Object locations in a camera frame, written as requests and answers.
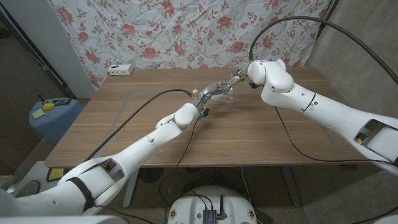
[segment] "white wall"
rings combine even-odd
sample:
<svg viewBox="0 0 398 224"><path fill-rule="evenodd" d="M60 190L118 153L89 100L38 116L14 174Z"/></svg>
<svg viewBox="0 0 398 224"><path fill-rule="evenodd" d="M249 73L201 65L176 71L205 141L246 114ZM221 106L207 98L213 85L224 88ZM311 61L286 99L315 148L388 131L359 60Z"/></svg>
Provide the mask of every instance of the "white wall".
<svg viewBox="0 0 398 224"><path fill-rule="evenodd" d="M0 2L76 97L91 98L95 89L47 0L0 0Z"/></svg>

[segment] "blue trash bin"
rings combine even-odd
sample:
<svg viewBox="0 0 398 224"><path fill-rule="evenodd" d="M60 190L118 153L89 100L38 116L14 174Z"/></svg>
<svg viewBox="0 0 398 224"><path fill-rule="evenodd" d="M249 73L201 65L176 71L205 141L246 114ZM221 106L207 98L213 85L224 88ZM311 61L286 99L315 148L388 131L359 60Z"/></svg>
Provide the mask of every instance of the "blue trash bin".
<svg viewBox="0 0 398 224"><path fill-rule="evenodd" d="M48 102L53 100L62 100L64 98L48 99ZM45 115L34 119L32 113L42 107L42 102L38 101L29 113L29 124L38 133L43 135L53 144L57 144L62 136L66 133L68 128L79 116L83 108L79 101L71 100L68 105L55 106L52 110L43 110Z"/></svg>

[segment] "black strap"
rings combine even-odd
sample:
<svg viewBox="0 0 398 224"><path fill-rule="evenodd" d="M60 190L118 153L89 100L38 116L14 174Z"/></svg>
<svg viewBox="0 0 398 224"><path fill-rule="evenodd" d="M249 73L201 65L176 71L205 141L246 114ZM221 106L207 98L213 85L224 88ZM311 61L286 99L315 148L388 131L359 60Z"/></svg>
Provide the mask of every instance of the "black strap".
<svg viewBox="0 0 398 224"><path fill-rule="evenodd" d="M85 212L87 209L93 207L94 206L94 198L93 198L93 196L91 196L91 192L90 192L90 190L88 190L85 183L83 183L83 181L81 181L78 177L72 177L71 179L68 179L68 180L72 181L82 192L83 196L86 198L86 203L85 203L83 212Z"/></svg>

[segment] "wooden table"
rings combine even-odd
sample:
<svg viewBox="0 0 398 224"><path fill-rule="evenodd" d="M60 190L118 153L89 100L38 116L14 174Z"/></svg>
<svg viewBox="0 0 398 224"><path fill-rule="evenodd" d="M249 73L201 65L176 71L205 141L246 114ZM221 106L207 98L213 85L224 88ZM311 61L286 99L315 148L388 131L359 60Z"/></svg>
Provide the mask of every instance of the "wooden table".
<svg viewBox="0 0 398 224"><path fill-rule="evenodd" d="M107 134L115 130L140 105L156 93L172 88L201 90L211 82L229 80L230 69L136 70L130 76L108 77L83 112L45 160L50 168L72 168L82 163ZM337 101L343 99L314 68L288 68L294 81ZM180 167L323 165L299 154L289 142L273 106L247 81L234 87L234 103L209 101L209 116L201 119ZM154 130L156 123L176 112L190 98L167 93L139 112L105 145L109 156ZM336 134L300 113L279 108L295 145L319 159L363 159ZM192 131L191 124L173 143L159 149L143 167L175 167Z"/></svg>

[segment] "table leg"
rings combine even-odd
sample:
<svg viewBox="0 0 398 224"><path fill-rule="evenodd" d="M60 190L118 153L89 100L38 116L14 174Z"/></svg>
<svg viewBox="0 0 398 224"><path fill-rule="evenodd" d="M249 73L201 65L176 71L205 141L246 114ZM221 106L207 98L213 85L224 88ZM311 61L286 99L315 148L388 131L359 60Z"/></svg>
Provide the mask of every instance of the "table leg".
<svg viewBox="0 0 398 224"><path fill-rule="evenodd" d="M138 171L139 171L139 169L137 169L135 172L133 172L131 174L129 180L127 181L127 189L126 189L126 192L124 193L124 199L123 199L123 207L124 208L128 208L131 205L132 195L134 193L134 188L135 188L136 182L137 182Z"/></svg>
<svg viewBox="0 0 398 224"><path fill-rule="evenodd" d="M285 178L287 189L289 190L290 198L292 199L293 205L296 207L301 206L299 192L297 191L296 183L294 182L292 169L290 166L281 166L280 169Z"/></svg>

